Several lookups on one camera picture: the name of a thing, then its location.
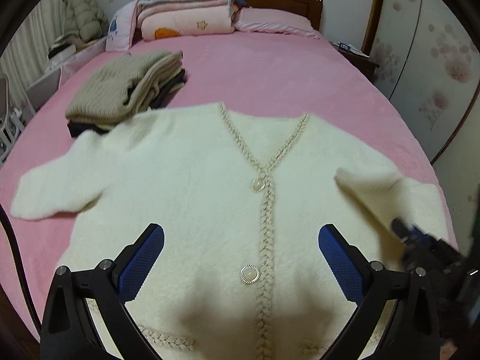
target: pillow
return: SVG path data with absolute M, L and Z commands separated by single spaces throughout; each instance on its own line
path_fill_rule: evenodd
M 221 5 L 155 13 L 143 20 L 142 37 L 153 41 L 180 35 L 232 33 L 236 9 L 232 5 Z
M 279 9 L 243 8 L 233 25 L 241 32 L 280 32 L 321 38 L 306 17 Z
M 106 51 L 127 51 L 131 48 L 137 24 L 137 1 L 120 8 L 113 16 L 106 36 Z

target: nightstand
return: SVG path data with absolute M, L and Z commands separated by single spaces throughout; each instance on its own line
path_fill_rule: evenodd
M 370 61 L 370 59 L 354 54 L 351 51 L 345 51 L 342 49 L 338 49 L 338 47 L 334 46 L 335 50 L 337 50 L 340 54 L 342 54 L 349 62 L 355 66 L 360 72 L 368 78 L 368 81 L 371 83 L 374 80 L 374 73 L 375 69 L 379 68 L 380 65 L 376 64 L 375 62 Z

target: round pearl button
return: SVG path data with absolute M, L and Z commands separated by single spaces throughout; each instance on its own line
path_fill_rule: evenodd
M 248 264 L 247 266 L 244 266 L 240 271 L 240 279 L 245 284 L 255 283 L 259 277 L 260 277 L 260 270 L 256 265 L 253 265 L 253 264 Z
M 263 181 L 262 178 L 256 178 L 251 184 L 251 187 L 255 192 L 261 191 L 263 188 L 265 188 L 265 181 Z

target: braided trim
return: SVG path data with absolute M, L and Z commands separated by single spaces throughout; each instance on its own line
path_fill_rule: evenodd
M 382 334 L 383 334 L 383 329 L 375 329 L 375 331 L 372 333 L 365 347 L 370 345 L 378 345 L 382 337 Z M 315 340 L 304 339 L 301 341 L 300 347 L 304 355 L 318 354 L 323 356 L 323 354 L 327 352 L 327 349 L 332 344 L 333 344 L 333 341 L 325 341 L 321 344 L 320 342 Z
M 304 114 L 298 122 L 295 132 L 287 139 L 285 144 L 278 150 L 277 154 L 270 160 L 267 166 L 262 166 L 253 156 L 240 133 L 233 125 L 225 105 L 220 103 L 220 114 L 227 129 L 233 136 L 236 144 L 240 147 L 245 158 L 260 173 L 265 183 L 265 194 L 262 199 L 260 211 L 260 260 L 262 262 L 260 278 L 257 288 L 257 349 L 256 360 L 272 359 L 272 287 L 274 284 L 274 226 L 273 226 L 273 204 L 275 202 L 275 185 L 270 177 L 270 172 L 277 167 L 280 161 L 290 151 L 291 147 L 302 134 L 308 121 L 308 114 Z
M 100 315 L 97 302 L 94 299 L 87 299 L 88 308 L 93 310 L 96 314 Z M 160 345 L 163 347 L 169 347 L 176 350 L 189 350 L 194 351 L 195 340 L 192 338 L 176 337 L 171 334 L 160 333 L 155 330 L 147 329 L 144 326 L 138 325 L 138 329 L 142 332 L 143 336 L 151 345 Z

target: white puffer jacket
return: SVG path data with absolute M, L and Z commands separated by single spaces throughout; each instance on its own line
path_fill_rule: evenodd
M 63 0 L 66 5 L 64 33 L 75 33 L 84 42 L 107 33 L 109 19 L 96 0 Z

